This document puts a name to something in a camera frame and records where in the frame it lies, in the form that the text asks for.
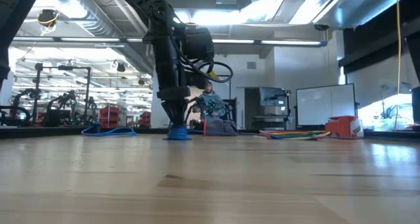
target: orange box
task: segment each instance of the orange box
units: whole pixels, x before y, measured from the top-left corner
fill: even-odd
[[[332,117],[325,125],[325,130],[340,138],[360,138],[364,136],[362,121],[357,116]]]

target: cable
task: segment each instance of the cable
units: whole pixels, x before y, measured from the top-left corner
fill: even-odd
[[[181,125],[169,128],[169,132],[165,140],[185,141],[190,140],[190,137],[188,136],[188,131],[186,127],[184,125]]]
[[[49,24],[49,26],[48,26],[48,28],[50,27],[50,25],[54,22],[54,21],[56,21],[57,20],[57,18],[60,16],[60,11],[58,11],[57,12],[57,15],[54,17],[54,18],[52,18],[52,19],[50,19],[50,20],[48,20],[48,21],[40,21],[39,20],[39,14],[38,14],[38,16],[37,16],[37,20],[38,20],[38,23],[40,23],[40,24]]]
[[[115,128],[112,129],[110,131],[107,132],[103,132],[103,133],[88,133],[89,130],[93,129],[94,127],[96,127],[95,125],[90,126],[86,129],[84,129],[81,134],[82,135],[86,135],[86,136],[92,136],[92,137],[105,137],[105,136],[122,136],[122,135],[130,135],[130,136],[134,136],[137,133],[134,132],[134,129],[132,127],[119,127],[119,128]],[[116,133],[116,131],[122,130],[122,129],[128,129],[130,130],[130,132],[119,132]]]
[[[40,35],[41,37],[44,36],[45,34],[47,34],[47,31],[46,30],[50,28],[51,24],[53,24],[54,20],[56,20],[57,17],[58,17],[58,14],[57,14],[57,16],[54,19],[49,20],[49,21],[46,22],[46,23],[49,23],[49,25],[48,25],[48,27],[44,31],[42,31],[42,33]],[[33,45],[29,48],[29,50],[19,60],[17,60],[16,63],[14,63],[14,64],[18,64],[21,60],[25,59],[25,57],[32,51],[32,49],[35,47],[35,45],[37,45],[37,43],[38,42],[33,43]]]
[[[401,40],[401,25],[400,25],[400,0],[396,0],[396,29],[398,34],[398,79],[397,79],[397,92],[398,95],[400,93],[400,77],[401,77],[401,52],[402,52],[402,40]],[[398,102],[396,103],[396,116],[395,116],[395,124],[394,130],[396,130],[396,125],[398,122]]]

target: wooden tabletop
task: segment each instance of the wooden tabletop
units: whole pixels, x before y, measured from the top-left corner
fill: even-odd
[[[414,223],[410,143],[254,137],[0,141],[0,223]]]

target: blue object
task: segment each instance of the blue object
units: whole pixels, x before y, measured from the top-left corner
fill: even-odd
[[[190,140],[185,126],[174,126],[169,128],[168,135],[165,140],[186,141]]]
[[[86,129],[84,129],[81,132],[81,134],[82,135],[86,135],[86,136],[92,136],[92,137],[123,136],[123,135],[134,136],[134,135],[137,134],[136,132],[134,132],[134,129],[131,128],[131,127],[119,127],[119,128],[115,128],[115,129],[112,129],[110,131],[103,132],[103,133],[88,133],[89,130],[91,130],[91,129],[95,128],[95,127],[96,127],[95,125],[90,126],[90,127],[86,128]],[[122,129],[125,129],[125,130],[128,129],[128,130],[130,130],[130,132],[116,132],[116,131],[119,131],[119,130],[122,130]]]

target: ceiling light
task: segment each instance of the ceiling light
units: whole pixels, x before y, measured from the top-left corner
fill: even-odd
[[[13,41],[54,41],[52,37],[14,37]]]
[[[91,81],[91,83],[94,84],[94,85],[96,85],[96,86],[99,86],[99,87],[105,87],[105,85],[101,85],[100,83],[97,83],[97,82],[92,82]]]
[[[213,43],[253,44],[254,40],[246,39],[213,39]]]
[[[129,43],[142,43],[143,42],[143,39],[141,39],[141,38],[128,38],[126,40]]]
[[[27,89],[29,87],[33,87],[33,85],[13,85],[13,89]],[[76,89],[81,89],[84,90],[86,89],[86,87],[82,87],[82,86],[39,86],[40,89],[43,90],[76,90]],[[149,88],[147,87],[120,87],[120,88],[115,88],[115,87],[90,87],[89,88],[90,91],[94,91],[94,92],[104,92],[104,93],[113,93],[113,91],[115,92],[120,92],[120,91],[150,91]]]
[[[126,79],[137,79],[138,76],[124,76],[124,78],[126,78]]]
[[[62,37],[61,40],[73,42],[119,42],[118,38],[111,37]]]
[[[125,76],[92,76],[91,79],[127,79]]]
[[[63,71],[62,71],[62,73],[63,73],[65,76],[76,76],[76,74],[73,74],[73,73],[71,73],[71,72],[68,72],[67,70],[63,70]]]
[[[318,21],[320,21],[320,19],[322,19],[322,17],[324,17],[339,1],[340,0],[332,0],[332,2],[330,2],[328,6],[324,8],[312,22],[317,23]]]
[[[36,75],[15,75],[16,78],[34,78]],[[39,76],[40,79],[54,78],[54,79],[77,79],[79,76]]]
[[[191,21],[204,26],[221,26],[240,23],[239,11],[197,11]]]
[[[267,13],[265,20],[273,20],[276,17],[278,10],[280,9],[281,5],[283,4],[284,0],[275,0],[274,5],[271,10]]]
[[[305,0],[289,24],[309,24],[330,0]]]
[[[263,45],[299,45],[299,46],[320,46],[321,41],[285,41],[285,40],[262,40]]]
[[[97,45],[95,45],[94,47],[96,47],[96,48],[124,48],[125,47],[125,45],[122,45],[122,44],[97,44]]]

